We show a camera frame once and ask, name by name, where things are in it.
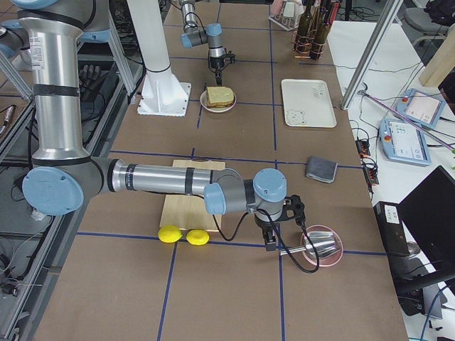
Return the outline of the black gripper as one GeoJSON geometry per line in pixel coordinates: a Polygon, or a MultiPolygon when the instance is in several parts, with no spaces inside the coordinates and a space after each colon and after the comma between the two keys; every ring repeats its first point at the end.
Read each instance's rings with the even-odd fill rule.
{"type": "Polygon", "coordinates": [[[231,51],[224,52],[220,56],[208,56],[208,68],[215,73],[215,81],[218,86],[223,84],[222,71],[233,63],[235,63],[235,54],[231,51]]]}
{"type": "Polygon", "coordinates": [[[274,229],[278,230],[280,228],[280,222],[283,218],[283,211],[271,214],[270,217],[260,211],[255,213],[255,223],[262,230],[264,246],[267,251],[275,251],[277,249],[277,233],[274,229]]]}

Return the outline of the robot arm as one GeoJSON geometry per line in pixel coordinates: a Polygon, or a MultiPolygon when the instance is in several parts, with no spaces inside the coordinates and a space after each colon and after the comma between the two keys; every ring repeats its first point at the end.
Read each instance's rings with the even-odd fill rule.
{"type": "Polygon", "coordinates": [[[223,44],[223,29],[219,23],[202,24],[196,13],[196,1],[178,1],[183,22],[181,42],[184,48],[208,46],[208,69],[218,86],[223,84],[223,70],[235,62],[235,54],[223,44]]]}
{"type": "Polygon", "coordinates": [[[23,179],[27,202],[46,215],[78,210],[107,191],[202,195],[211,215],[252,214],[267,250],[282,243],[287,181],[273,168],[245,180],[232,169],[206,170],[126,164],[91,156],[82,144],[77,41],[110,32],[107,1],[17,1],[31,50],[38,150],[23,179]]]}

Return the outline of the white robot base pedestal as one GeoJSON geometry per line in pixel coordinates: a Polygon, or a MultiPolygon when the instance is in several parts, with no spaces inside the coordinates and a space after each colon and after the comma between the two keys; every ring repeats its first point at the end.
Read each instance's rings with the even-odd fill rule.
{"type": "Polygon", "coordinates": [[[138,113],[184,117],[191,84],[179,82],[172,72],[159,3],[131,0],[127,4],[146,70],[138,113]]]}

